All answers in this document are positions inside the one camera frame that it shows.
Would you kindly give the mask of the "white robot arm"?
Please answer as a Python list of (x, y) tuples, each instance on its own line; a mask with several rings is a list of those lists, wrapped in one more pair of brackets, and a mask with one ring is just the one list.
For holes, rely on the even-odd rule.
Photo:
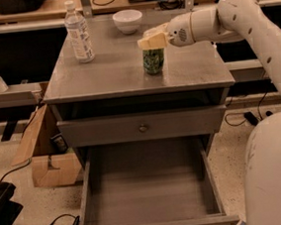
[[(247, 41), (281, 97), (281, 29), (257, 0), (219, 0), (215, 6), (177, 15), (144, 32), (138, 46), (148, 51), (240, 39)], [(244, 174), (246, 225), (281, 225), (281, 112), (260, 121), (250, 133)]]

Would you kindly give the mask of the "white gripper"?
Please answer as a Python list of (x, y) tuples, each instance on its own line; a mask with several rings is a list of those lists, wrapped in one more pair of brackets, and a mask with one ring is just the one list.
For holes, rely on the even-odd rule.
[(138, 40), (138, 46), (143, 51), (164, 49), (169, 43), (175, 47), (186, 47), (195, 44), (191, 32), (191, 14), (178, 15), (169, 23), (157, 25), (155, 28), (147, 29), (144, 38)]

